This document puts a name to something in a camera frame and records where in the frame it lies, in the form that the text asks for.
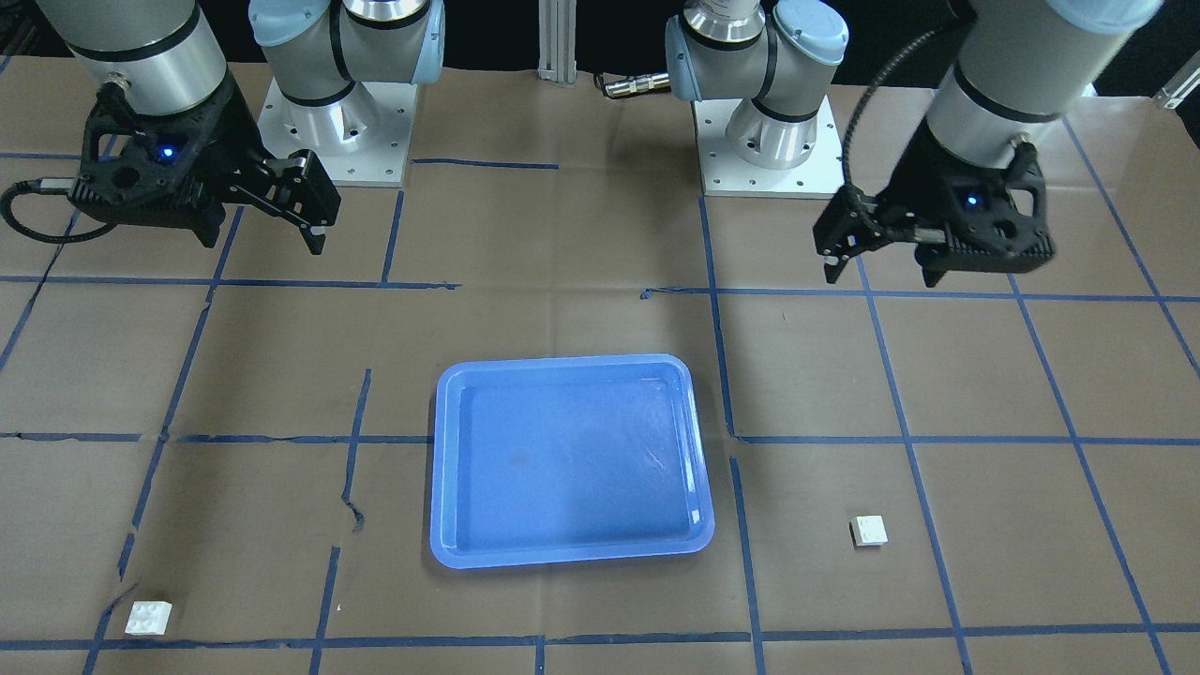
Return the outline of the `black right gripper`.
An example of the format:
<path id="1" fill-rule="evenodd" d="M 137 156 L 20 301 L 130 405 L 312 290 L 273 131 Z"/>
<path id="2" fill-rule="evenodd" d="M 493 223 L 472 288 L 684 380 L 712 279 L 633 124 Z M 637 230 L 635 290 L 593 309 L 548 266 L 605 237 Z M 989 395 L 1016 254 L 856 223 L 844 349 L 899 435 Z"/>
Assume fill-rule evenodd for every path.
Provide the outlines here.
<path id="1" fill-rule="evenodd" d="M 268 157 L 232 74 L 190 110 L 167 115 L 133 110 L 131 92 L 116 74 L 98 86 L 71 204 L 106 225 L 186 229 L 214 247 L 224 205 L 236 203 L 292 223 L 322 255 L 341 193 L 312 150 Z"/>

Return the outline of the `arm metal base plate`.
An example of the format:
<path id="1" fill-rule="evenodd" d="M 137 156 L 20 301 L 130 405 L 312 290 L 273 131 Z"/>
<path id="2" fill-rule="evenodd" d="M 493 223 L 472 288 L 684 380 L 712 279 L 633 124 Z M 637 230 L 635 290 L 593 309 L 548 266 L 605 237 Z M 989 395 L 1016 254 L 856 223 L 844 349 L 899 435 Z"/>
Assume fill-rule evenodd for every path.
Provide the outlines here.
<path id="1" fill-rule="evenodd" d="M 407 82 L 360 82 L 342 101 L 308 108 L 272 80 L 258 127 L 275 157 L 314 151 L 338 187 L 402 189 L 420 91 Z"/>
<path id="2" fill-rule="evenodd" d="M 750 101 L 692 103 L 703 193 L 830 198 L 842 187 L 842 141 L 829 98 L 805 121 L 767 118 Z"/>

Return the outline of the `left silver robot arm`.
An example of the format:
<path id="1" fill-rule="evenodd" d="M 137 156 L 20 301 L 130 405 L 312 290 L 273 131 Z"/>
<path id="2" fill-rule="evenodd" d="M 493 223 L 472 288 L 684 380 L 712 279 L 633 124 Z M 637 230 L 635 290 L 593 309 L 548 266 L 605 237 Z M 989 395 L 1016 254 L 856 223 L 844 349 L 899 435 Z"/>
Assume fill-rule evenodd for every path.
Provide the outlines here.
<path id="1" fill-rule="evenodd" d="M 1025 274 L 1050 263 L 1039 142 L 1148 24 L 1159 1 L 952 1 L 952 18 L 910 38 L 860 95 L 842 137 L 840 187 L 812 227 L 824 277 L 912 244 L 926 287 L 950 271 Z M 851 145 L 874 94 L 922 47 L 960 44 L 892 171 L 869 195 Z M 764 171 L 805 162 L 818 106 L 848 49 L 848 23 L 822 1 L 686 1 L 665 26 L 668 84 L 682 101 L 734 101 L 726 138 Z"/>

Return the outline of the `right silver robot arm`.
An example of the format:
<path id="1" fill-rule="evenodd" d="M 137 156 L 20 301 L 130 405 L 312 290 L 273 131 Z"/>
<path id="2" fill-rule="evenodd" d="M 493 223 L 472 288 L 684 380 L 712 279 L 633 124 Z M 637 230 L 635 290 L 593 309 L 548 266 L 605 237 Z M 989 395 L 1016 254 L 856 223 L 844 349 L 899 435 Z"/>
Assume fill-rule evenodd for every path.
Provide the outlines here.
<path id="1" fill-rule="evenodd" d="M 251 2 L 288 137 L 274 151 L 197 1 L 38 8 L 97 84 L 77 174 L 2 193 L 8 227 L 56 247 L 120 226 L 190 231 L 214 247 L 226 207 L 244 204 L 319 255 L 341 208 L 325 160 L 398 147 L 371 89 L 432 84 L 444 64 L 442 1 Z"/>

